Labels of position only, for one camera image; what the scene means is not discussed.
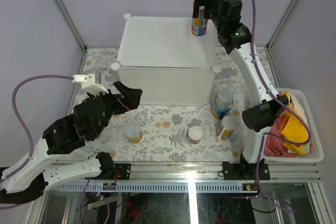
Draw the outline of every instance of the red cloth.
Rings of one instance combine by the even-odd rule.
[[[269,132],[281,136],[279,133],[279,128],[281,127],[282,121],[284,119],[283,111],[282,114],[275,120],[271,130]],[[264,149],[264,154],[269,157],[297,157],[296,153],[288,153],[288,149],[284,147],[283,141],[276,138],[275,136],[267,135],[266,144]]]

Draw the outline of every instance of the white basket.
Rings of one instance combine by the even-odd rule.
[[[311,132],[311,143],[312,149],[310,153],[306,155],[299,155],[298,157],[269,157],[263,155],[263,158],[266,161],[275,161],[275,162],[286,162],[286,163],[317,163],[323,160],[324,153],[321,145],[321,141],[319,138],[319,134],[317,133],[317,129],[314,123],[313,116],[310,112],[310,108],[308,105],[308,101],[304,93],[300,90],[296,89],[277,89],[279,92],[288,91],[292,93],[300,102],[301,106],[305,111],[305,115],[308,121],[308,127]]]

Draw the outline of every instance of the patterned table surface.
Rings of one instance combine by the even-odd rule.
[[[210,103],[205,106],[141,105],[137,110],[113,116],[97,140],[67,155],[66,160],[81,161],[97,152],[109,152],[115,161],[237,161],[246,141],[246,126],[241,113],[251,107],[250,96],[237,65],[223,48],[216,48],[216,52],[223,69],[216,75],[210,103],[221,88],[235,92],[230,114],[238,120],[238,127],[229,140],[216,140],[215,131],[220,120],[211,115]],[[265,49],[257,48],[257,53],[274,84]],[[89,49],[83,73],[99,70],[102,84],[113,92],[112,83],[118,80],[118,75],[110,65],[117,55],[117,48]],[[81,103],[86,96],[78,89],[73,105]],[[143,132],[142,140],[136,144],[123,136],[125,124],[131,121],[139,122]],[[187,140],[187,130],[195,125],[203,129],[204,137],[199,144],[193,145]]]

